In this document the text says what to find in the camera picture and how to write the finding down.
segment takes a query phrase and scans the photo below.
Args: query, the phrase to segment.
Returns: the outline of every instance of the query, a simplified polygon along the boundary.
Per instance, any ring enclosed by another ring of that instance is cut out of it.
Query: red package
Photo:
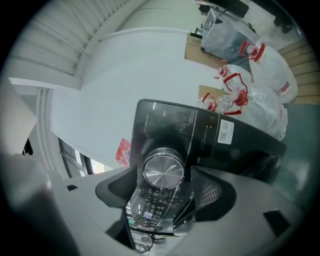
[[[130,158],[130,142],[126,139],[122,139],[120,142],[120,145],[118,147],[118,150],[115,154],[115,160],[124,166],[129,166],[129,158]]]

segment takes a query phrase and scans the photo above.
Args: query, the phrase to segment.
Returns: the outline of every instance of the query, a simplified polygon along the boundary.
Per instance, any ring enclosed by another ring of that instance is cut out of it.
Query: cable
[[[150,237],[150,239],[151,239],[151,246],[150,246],[150,248],[149,249],[147,249],[147,250],[145,250],[145,251],[142,251],[142,252],[139,252],[139,254],[144,254],[144,253],[146,253],[146,252],[148,252],[148,251],[150,251],[151,250],[151,248],[152,248],[152,246],[154,246],[154,241],[152,240],[152,237],[151,237],[151,235],[150,234],[148,234],[149,235],[149,237]]]

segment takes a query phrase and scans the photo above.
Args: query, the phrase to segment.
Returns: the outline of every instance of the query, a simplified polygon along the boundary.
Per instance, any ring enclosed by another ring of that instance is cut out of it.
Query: barcode sticker
[[[220,130],[217,142],[230,145],[234,135],[234,126],[235,123],[222,119],[220,122]]]

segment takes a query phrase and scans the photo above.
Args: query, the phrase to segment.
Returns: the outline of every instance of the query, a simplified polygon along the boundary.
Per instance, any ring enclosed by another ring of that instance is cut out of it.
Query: cardboard box
[[[213,69],[223,66],[221,59],[201,50],[201,39],[191,36],[190,33],[186,38],[184,58],[189,61],[198,62]]]
[[[204,97],[207,93],[210,93],[212,97],[219,98],[222,95],[226,95],[227,93],[222,89],[213,88],[206,85],[199,85],[198,88],[198,100]]]

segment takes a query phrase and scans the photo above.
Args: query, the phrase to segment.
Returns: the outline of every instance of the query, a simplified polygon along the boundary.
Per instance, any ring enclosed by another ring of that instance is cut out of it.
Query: window
[[[113,170],[111,167],[81,154],[60,138],[59,145],[60,153],[70,178],[85,177],[87,175],[100,174]]]

